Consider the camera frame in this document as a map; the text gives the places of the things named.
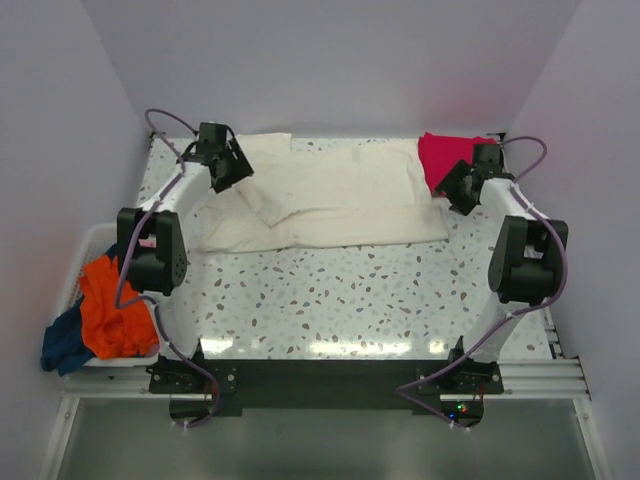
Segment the cream white t-shirt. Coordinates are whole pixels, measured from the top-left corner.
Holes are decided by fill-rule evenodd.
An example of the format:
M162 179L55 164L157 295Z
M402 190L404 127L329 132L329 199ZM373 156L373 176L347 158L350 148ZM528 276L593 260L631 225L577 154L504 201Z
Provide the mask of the cream white t-shirt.
M202 201L202 252L445 240L414 139L296 151L289 134L239 139L253 176Z

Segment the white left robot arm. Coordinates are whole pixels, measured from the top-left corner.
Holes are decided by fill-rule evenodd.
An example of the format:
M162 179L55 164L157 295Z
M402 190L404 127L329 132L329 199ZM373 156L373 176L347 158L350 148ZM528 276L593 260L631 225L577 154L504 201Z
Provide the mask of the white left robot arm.
M147 306L159 337L159 353L185 357L171 375L185 392L205 385L207 368L190 358L199 347L198 335L178 312L176 295L189 268L184 218L205 195L228 190L253 174L233 130L224 124L202 123L194 141L177 154L171 176L158 191L140 206L123 208L117 215L115 307Z

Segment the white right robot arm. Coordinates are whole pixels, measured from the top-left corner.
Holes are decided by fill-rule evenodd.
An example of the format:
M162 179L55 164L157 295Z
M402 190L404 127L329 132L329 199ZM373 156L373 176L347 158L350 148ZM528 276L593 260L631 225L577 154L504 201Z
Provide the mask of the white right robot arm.
M505 171L499 144L475 145L472 161L459 161L436 191L462 215L481 206L501 221L487 272L490 295L473 327L450 351L445 369L448 386L466 393L481 380L477 364L497 362L520 320L561 295L569 228L524 196L518 178Z

